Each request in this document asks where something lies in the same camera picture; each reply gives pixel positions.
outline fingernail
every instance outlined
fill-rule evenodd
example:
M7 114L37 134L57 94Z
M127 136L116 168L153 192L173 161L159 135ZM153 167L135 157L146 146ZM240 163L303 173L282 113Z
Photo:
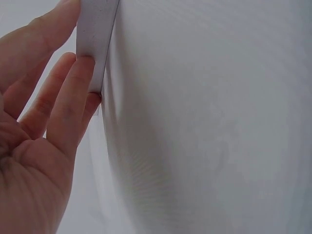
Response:
M63 4L68 3L69 1L71 1L71 0L60 0L56 6L61 6Z

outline knuckle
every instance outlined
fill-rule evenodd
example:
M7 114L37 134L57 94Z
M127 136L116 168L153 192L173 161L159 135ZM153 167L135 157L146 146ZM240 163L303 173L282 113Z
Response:
M46 52L53 51L53 46L51 45L50 40L46 34L46 31L44 30L46 25L46 20L44 19L44 16L39 16L35 18L34 20L31 21L30 25L33 26L33 29L37 31L37 33L39 34L41 43L45 48L45 51Z
M72 105L65 105L62 112L65 119L71 119L78 114L77 110Z
M72 79L78 84L78 85L88 85L89 82L84 76L74 75L72 76Z
M36 100L35 109L45 116L49 116L53 108L53 103L43 97Z

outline white surface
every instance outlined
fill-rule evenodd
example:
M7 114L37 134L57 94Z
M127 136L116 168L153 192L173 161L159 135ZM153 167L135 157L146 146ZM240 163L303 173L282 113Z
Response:
M77 56L92 56L95 59L89 91L100 93L119 0L81 0L80 3L76 53Z
M57 2L57 0L1 0L0 37L51 10ZM65 52L74 52L75 50L76 35L74 32L68 42L51 58L38 87L41 86L58 58ZM26 110L37 92L38 88L27 104ZM77 151L73 189L58 234L106 233L104 230L105 219L101 213L94 181L88 134L86 136Z
M104 121L136 233L312 232L311 12L311 0L120 2Z

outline white fabric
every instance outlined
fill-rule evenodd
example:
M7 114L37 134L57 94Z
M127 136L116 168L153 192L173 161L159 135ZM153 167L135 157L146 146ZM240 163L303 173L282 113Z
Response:
M110 233L312 232L311 9L120 2L103 86L109 167L91 129L103 213L119 217Z

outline skin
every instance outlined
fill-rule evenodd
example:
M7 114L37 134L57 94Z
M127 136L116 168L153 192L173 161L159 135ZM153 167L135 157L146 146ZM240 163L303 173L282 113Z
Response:
M77 146L101 101L88 93L94 60L64 54L20 114L79 12L79 0L63 1L0 39L0 226L6 234L55 233L70 196Z

